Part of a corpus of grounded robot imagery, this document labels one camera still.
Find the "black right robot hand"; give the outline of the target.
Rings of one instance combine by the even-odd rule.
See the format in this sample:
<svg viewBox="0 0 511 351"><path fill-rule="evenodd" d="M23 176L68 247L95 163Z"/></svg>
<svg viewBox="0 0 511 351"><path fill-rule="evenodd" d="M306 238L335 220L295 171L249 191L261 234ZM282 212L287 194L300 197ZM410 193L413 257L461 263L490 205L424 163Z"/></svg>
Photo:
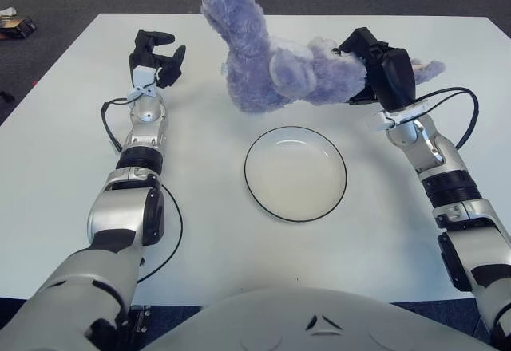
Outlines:
<svg viewBox="0 0 511 351"><path fill-rule="evenodd" d="M385 111L397 112L414 103L416 85L405 49L379 41L366 28L357 28L334 51L353 53L366 68L364 88L348 100L350 105L378 102Z"/></svg>

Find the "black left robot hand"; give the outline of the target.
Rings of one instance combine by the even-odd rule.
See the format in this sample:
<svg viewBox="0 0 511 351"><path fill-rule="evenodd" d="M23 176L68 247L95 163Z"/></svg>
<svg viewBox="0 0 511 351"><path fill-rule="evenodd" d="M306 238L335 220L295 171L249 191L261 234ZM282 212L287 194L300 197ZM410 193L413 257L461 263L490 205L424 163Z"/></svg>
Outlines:
<svg viewBox="0 0 511 351"><path fill-rule="evenodd" d="M156 46L170 45L174 41L175 36L173 34L138 30L135 37L135 49L129 55L130 71L133 71L137 66L149 67L156 70L157 87L164 89L174 85L181 75L181 65L184 61L186 46L179 46L172 57L153 52Z"/></svg>

